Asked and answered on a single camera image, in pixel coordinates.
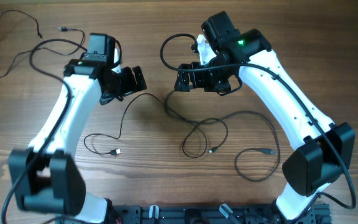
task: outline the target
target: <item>table surface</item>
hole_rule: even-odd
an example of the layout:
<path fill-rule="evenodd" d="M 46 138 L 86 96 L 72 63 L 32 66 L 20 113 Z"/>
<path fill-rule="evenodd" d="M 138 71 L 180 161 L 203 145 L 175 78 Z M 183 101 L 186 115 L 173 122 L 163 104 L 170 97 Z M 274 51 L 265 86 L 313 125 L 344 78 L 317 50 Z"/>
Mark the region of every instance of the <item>table surface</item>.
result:
<path fill-rule="evenodd" d="M 162 42 L 177 33 L 201 33 L 200 25 L 225 10 L 234 25 L 245 32 L 262 31 L 270 41 L 287 73 L 309 99 L 336 123 L 347 121 L 356 131 L 350 174 L 357 194 L 357 208 L 345 210 L 329 200 L 334 223 L 358 223 L 358 1 L 161 1 L 94 4 L 26 4 L 0 6 L 0 13 L 14 7 L 39 20 L 44 39 L 67 38 L 80 41 L 76 32 L 61 33 L 67 26 L 107 33 L 121 42 L 123 66 L 142 67 L 148 86 L 145 91 L 163 98 L 173 89 L 176 73 L 159 58 Z M 0 75 L 16 53 L 32 49 L 40 39 L 35 24 L 20 14 L 7 14 L 1 21 Z M 197 60 L 190 52 L 191 40 L 182 38 L 165 49 L 172 65 Z M 68 52 L 73 46 L 50 44 Z M 39 52 L 36 64 L 61 75 L 71 58 Z M 29 66 L 27 58 L 0 79 L 0 210 L 11 187 L 7 157 L 13 148 L 25 149 L 44 125 L 62 87 Z M 229 138 L 220 150 L 199 159 L 189 159 L 180 150 L 190 127 L 170 119 L 159 103 L 148 96 L 128 110 L 121 141 L 96 138 L 100 151 L 119 148 L 118 157 L 99 156 L 85 149 L 82 139 L 90 133 L 117 135 L 122 113 L 137 94 L 123 102 L 98 105 L 92 112 L 76 151 L 76 164 L 87 190 L 110 198 L 115 205 L 231 205 L 270 203 L 285 186 L 282 164 L 266 181 L 253 183 L 238 176 L 234 157 L 247 147 L 271 147 L 269 127 L 259 118 L 240 115 L 227 120 Z M 192 119 L 222 117 L 237 110 L 254 110 L 274 120 L 282 147 L 282 162 L 293 152 L 285 133 L 260 98 L 247 86 L 220 97 L 203 90 L 174 94 L 171 106 Z M 205 127 L 210 145 L 224 137 L 220 124 Z M 202 136 L 195 135 L 188 148 L 197 151 Z M 240 167 L 252 177 L 269 172 L 276 158 L 250 152 L 240 158 Z M 344 177 L 327 192 L 350 203 Z M 11 203 L 9 223 L 38 223 L 45 215 L 18 211 Z"/>

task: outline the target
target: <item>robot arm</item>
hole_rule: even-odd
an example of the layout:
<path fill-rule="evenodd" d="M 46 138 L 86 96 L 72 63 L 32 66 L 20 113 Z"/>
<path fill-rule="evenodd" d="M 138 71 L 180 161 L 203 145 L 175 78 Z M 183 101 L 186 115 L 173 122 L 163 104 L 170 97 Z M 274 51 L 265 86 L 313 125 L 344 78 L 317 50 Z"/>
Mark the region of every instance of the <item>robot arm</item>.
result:
<path fill-rule="evenodd" d="M 305 113 L 294 94 L 268 72 L 278 75 L 299 97 L 335 145 L 346 169 L 351 161 L 354 131 L 347 123 L 336 126 L 331 118 L 307 99 L 284 71 L 272 46 L 258 30 L 240 34 L 225 12 L 210 17 L 201 28 L 206 37 L 199 35 L 196 41 L 200 62 L 180 65 L 175 89 L 189 91 L 201 87 L 205 91 L 223 92 L 225 95 L 233 92 L 228 78 L 235 74 L 240 82 L 258 94 L 280 123 L 295 151 L 283 164 L 283 173 L 288 183 L 275 204 L 284 220 L 296 220 L 305 209 L 310 208 L 316 194 L 334 182 L 343 171 L 321 131 Z"/>
<path fill-rule="evenodd" d="M 68 215 L 86 223 L 116 223 L 118 217 L 111 201 L 86 192 L 85 182 L 74 163 L 78 140 L 97 102 L 105 105 L 115 98 L 122 101 L 124 96 L 147 88 L 139 67 L 121 69 L 114 46 L 114 38 L 91 34 L 84 60 L 73 59 L 65 67 L 64 81 L 71 88 L 72 99 L 37 166 L 27 171 L 15 191 L 21 210 Z M 31 140 L 28 150 L 11 152 L 8 165 L 12 183 L 44 144 L 66 101 L 67 89 L 63 86 L 48 120 Z M 50 177 L 39 175 L 45 168 L 49 168 Z"/>

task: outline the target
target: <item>wood grain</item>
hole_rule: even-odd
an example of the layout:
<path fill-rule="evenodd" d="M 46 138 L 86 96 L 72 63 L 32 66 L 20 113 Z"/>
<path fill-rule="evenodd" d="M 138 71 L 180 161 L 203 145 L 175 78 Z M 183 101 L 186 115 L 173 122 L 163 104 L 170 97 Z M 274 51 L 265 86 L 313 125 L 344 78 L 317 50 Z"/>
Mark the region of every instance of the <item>wood grain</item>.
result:
<path fill-rule="evenodd" d="M 87 34 L 101 32 L 117 38 L 123 49 L 123 66 L 140 65 L 148 89 L 163 98 L 173 88 L 175 72 L 165 68 L 158 56 L 162 42 L 170 35 L 186 32 L 197 35 L 209 16 L 225 10 L 234 25 L 245 32 L 261 30 L 271 42 L 288 74 L 310 100 L 337 123 L 347 121 L 355 129 L 356 145 L 350 173 L 358 199 L 358 1 L 163 1 L 109 2 L 94 4 L 26 4 L 0 6 L 16 8 L 35 16 L 44 39 L 67 38 L 79 41 L 76 33 L 59 33 L 56 27 L 83 29 Z M 7 14 L 1 22 L 0 74 L 16 53 L 29 50 L 40 40 L 34 22 L 19 14 Z M 172 65 L 196 60 L 188 39 L 178 39 L 165 49 Z M 50 44 L 68 52 L 73 47 Z M 62 74 L 72 57 L 39 52 L 37 65 Z M 61 84 L 34 72 L 27 59 L 6 78 L 0 79 L 0 210 L 11 187 L 7 157 L 13 148 L 24 149 L 49 115 Z M 93 132 L 118 134 L 122 112 L 135 96 L 122 103 L 97 106 L 82 138 Z M 229 96 L 195 90 L 177 93 L 172 106 L 188 118 L 220 117 L 237 110 L 255 110 L 273 116 L 259 97 L 247 87 Z M 161 106 L 147 96 L 129 109 L 122 141 L 95 139 L 100 151 L 122 149 L 119 157 L 97 156 L 78 144 L 76 163 L 90 192 L 121 205 L 218 205 L 270 203 L 283 190 L 281 165 L 261 183 L 241 179 L 235 172 L 235 155 L 246 147 L 271 147 L 274 140 L 266 124 L 253 116 L 241 115 L 227 121 L 229 139 L 219 151 L 200 159 L 189 159 L 180 143 L 190 128 L 168 118 Z M 278 128 L 282 161 L 291 154 L 287 138 Z M 222 139 L 224 128 L 205 128 L 211 144 Z M 196 151 L 201 141 L 194 136 L 189 149 Z M 241 158 L 242 170 L 253 177 L 266 174 L 275 158 L 250 152 Z M 328 188 L 339 199 L 349 201 L 344 178 Z M 332 206 L 334 223 L 358 223 L 355 210 Z M 12 203 L 9 223 L 39 223 L 43 215 L 24 213 Z"/>

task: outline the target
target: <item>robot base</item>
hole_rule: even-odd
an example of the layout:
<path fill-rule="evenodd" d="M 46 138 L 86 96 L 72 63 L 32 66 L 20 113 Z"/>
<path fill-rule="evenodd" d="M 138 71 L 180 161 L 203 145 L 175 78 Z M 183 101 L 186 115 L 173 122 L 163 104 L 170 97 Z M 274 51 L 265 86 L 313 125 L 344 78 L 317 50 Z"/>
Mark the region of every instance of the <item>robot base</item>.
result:
<path fill-rule="evenodd" d="M 254 204 L 231 207 L 233 216 L 241 224 L 273 224 L 271 204 Z M 114 206 L 117 214 L 125 224 L 233 224 L 226 218 L 219 207 L 140 207 Z M 313 205 L 308 214 L 296 224 L 330 224 L 332 223 L 329 205 Z"/>

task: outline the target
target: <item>cable plug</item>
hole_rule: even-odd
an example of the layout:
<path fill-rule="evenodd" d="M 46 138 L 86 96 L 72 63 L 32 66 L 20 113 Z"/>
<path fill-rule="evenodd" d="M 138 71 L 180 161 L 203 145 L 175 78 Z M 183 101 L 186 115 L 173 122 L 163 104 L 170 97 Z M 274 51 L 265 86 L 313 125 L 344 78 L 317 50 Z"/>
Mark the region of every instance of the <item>cable plug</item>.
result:
<path fill-rule="evenodd" d="M 58 30 L 60 30 L 60 32 L 67 32 L 68 29 L 67 27 L 57 27 Z"/>
<path fill-rule="evenodd" d="M 212 152 L 215 152 L 216 150 L 218 150 L 218 147 L 213 147 L 213 148 L 210 149 L 208 152 L 209 152 L 209 153 L 212 153 Z"/>
<path fill-rule="evenodd" d="M 191 44 L 191 45 L 190 45 L 190 48 L 191 48 L 191 50 L 192 50 L 194 53 L 199 53 L 197 42 L 195 42 L 194 44 Z"/>
<path fill-rule="evenodd" d="M 259 149 L 259 151 L 261 153 L 269 154 L 269 155 L 275 155 L 276 154 L 276 152 L 274 150 L 272 150 L 272 149 Z"/>
<path fill-rule="evenodd" d="M 121 149 L 113 149 L 110 151 L 110 155 L 116 156 L 118 154 L 121 154 Z"/>

